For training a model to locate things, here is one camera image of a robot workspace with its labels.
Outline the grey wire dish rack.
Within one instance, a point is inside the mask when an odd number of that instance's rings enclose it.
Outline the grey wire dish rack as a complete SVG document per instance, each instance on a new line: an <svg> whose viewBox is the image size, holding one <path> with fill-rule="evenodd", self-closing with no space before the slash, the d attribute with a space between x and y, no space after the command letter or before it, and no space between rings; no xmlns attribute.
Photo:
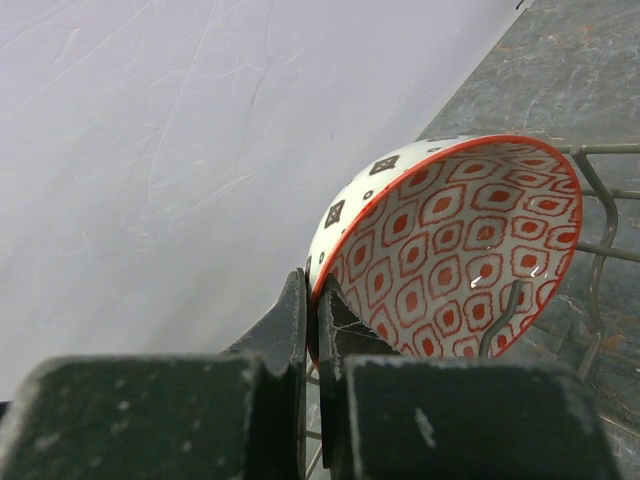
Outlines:
<svg viewBox="0 0 640 480"><path fill-rule="evenodd" d="M635 479L639 475L639 193L606 163L634 144L555 147L576 171L582 224L557 291L502 355L349 355L350 470L335 479ZM327 287L340 288L334 277ZM309 349L318 369L318 302Z"/></svg>

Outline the green diamond pattern bowl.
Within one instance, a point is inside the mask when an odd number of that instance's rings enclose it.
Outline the green diamond pattern bowl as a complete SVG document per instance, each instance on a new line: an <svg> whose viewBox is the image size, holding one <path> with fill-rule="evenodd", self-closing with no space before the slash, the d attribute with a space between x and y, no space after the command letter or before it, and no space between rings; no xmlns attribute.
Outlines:
<svg viewBox="0 0 640 480"><path fill-rule="evenodd" d="M334 197L307 254L310 298L334 277L349 307L396 351L506 352L565 276L582 224L576 171L513 134L422 140L382 155Z"/></svg>

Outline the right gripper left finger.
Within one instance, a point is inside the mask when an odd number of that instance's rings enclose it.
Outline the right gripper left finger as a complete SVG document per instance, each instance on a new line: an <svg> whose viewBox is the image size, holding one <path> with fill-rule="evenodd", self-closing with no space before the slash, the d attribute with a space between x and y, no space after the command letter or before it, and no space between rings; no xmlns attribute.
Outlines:
<svg viewBox="0 0 640 480"><path fill-rule="evenodd" d="M291 271L267 313L229 353L250 353L263 376L252 406L247 473L302 473L306 455L306 277Z"/></svg>

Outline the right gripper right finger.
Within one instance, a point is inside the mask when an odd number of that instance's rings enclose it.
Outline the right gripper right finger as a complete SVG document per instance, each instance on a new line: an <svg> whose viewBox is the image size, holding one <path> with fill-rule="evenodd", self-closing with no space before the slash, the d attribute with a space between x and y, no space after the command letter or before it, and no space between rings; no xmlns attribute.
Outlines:
<svg viewBox="0 0 640 480"><path fill-rule="evenodd" d="M329 470L350 470L348 404L342 381L344 361L349 355L396 352L350 308L338 287L324 289L317 319L323 466Z"/></svg>

